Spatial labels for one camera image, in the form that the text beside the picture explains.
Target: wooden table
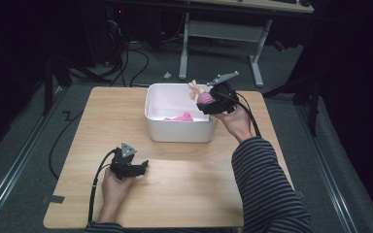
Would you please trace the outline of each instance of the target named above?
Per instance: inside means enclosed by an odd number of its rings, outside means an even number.
[[[274,147],[287,174],[262,95],[238,91],[249,101],[259,130]],[[127,143],[138,152],[133,164],[149,160],[145,176],[138,177],[119,210],[125,227],[241,226],[242,202],[231,168],[238,143],[219,122],[210,143],[160,143],[150,139],[144,113],[146,88],[95,87],[89,96],[54,195],[47,228],[83,228],[87,223],[91,185],[103,157]],[[103,203],[99,177],[93,219]]]

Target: dark background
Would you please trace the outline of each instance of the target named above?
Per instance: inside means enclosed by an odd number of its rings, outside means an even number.
[[[317,17],[345,20],[312,27],[299,19],[277,18],[267,44],[305,46],[288,82],[304,77],[315,81],[293,92],[310,93],[319,85],[341,143],[373,200],[373,1],[313,5]],[[170,19],[181,13],[129,10],[125,16],[131,19],[123,28],[130,36],[159,45],[161,31],[176,32],[178,23],[171,21],[179,20]],[[97,26],[103,20],[104,7],[98,4],[0,3],[0,140],[43,81],[49,57],[61,54],[83,66],[111,60],[111,42],[97,37],[107,35],[107,26]]]

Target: gray carpet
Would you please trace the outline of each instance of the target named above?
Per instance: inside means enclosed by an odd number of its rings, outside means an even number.
[[[178,83],[180,48],[177,45],[177,43],[172,43],[161,49],[141,44],[131,45],[133,49],[140,48],[139,51],[149,58],[147,69],[134,80],[134,85]],[[183,82],[197,79],[199,83],[205,83],[217,74],[239,71],[240,76],[230,81],[235,89],[266,92],[286,82],[296,58],[302,51],[302,48],[295,48],[278,52],[274,48],[266,47],[259,60],[265,87],[259,89],[254,85],[248,61],[250,54],[248,51],[253,47],[253,44],[239,47],[216,45],[207,50],[205,45],[191,46],[193,50],[205,51],[190,52],[188,78]],[[130,79],[145,66],[147,60],[138,52],[131,51],[128,55],[128,65],[124,71],[126,85],[129,85]],[[107,69],[99,66],[93,71],[102,73]],[[172,78],[164,79],[163,75],[166,72],[171,73]],[[121,78],[116,82],[116,86],[123,84]],[[70,229],[46,229],[43,219],[48,204],[43,203],[42,198],[45,195],[51,195],[56,186],[56,180],[49,169],[48,158],[56,137],[68,123],[65,120],[66,114],[63,112],[70,112],[70,117],[78,114],[84,109],[90,90],[97,85],[101,84],[87,79],[74,79],[73,85],[54,110],[29,161],[0,210],[0,232],[81,232],[81,230]],[[11,168],[29,133],[39,121],[44,109],[43,97],[41,87],[29,105],[14,120],[11,130],[0,144],[0,183]],[[305,122],[299,116],[296,109],[298,107],[292,105],[289,97],[288,94],[278,95],[275,98],[266,99],[266,104],[295,189],[305,195],[301,200],[313,215],[314,232],[344,232],[319,172],[318,163],[314,157],[315,150],[310,142],[309,132],[304,127]],[[76,120],[68,127],[53,151],[52,164],[56,174],[59,174],[62,169],[78,124],[79,121]],[[355,218],[357,232],[373,232],[371,200],[340,146],[322,101],[317,120],[317,132],[323,153],[334,177],[340,184],[349,210]]]

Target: metal desk leg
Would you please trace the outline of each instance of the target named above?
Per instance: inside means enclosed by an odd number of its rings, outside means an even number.
[[[184,28],[184,47],[181,54],[180,80],[187,78],[187,38],[189,33],[189,13],[186,13],[186,23]]]
[[[262,76],[259,72],[259,67],[258,67],[258,60],[259,56],[261,55],[262,48],[265,44],[266,37],[268,36],[269,28],[271,27],[272,19],[267,20],[265,27],[262,30],[261,37],[258,42],[258,47],[256,48],[256,54],[250,56],[250,62],[251,66],[253,68],[253,74],[254,74],[254,79],[255,79],[255,85],[257,87],[263,87],[263,81],[262,81]]]

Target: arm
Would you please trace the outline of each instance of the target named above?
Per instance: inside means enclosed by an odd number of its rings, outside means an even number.
[[[105,170],[102,182],[102,193],[104,204],[97,222],[89,222],[85,232],[123,232],[123,227],[115,223],[120,204],[123,202],[129,187],[135,178],[124,178],[118,180],[110,168]]]
[[[232,154],[244,209],[244,232],[311,232],[311,216],[290,186],[272,146],[253,137],[247,113],[237,106],[216,115],[240,143]]]

